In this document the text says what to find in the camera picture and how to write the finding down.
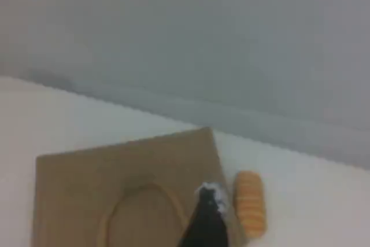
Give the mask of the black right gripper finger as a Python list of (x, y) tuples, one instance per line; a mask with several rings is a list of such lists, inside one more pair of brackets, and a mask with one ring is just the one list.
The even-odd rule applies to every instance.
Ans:
[(198, 202), (179, 247), (228, 247), (226, 216), (228, 197), (216, 182), (204, 182), (197, 190)]

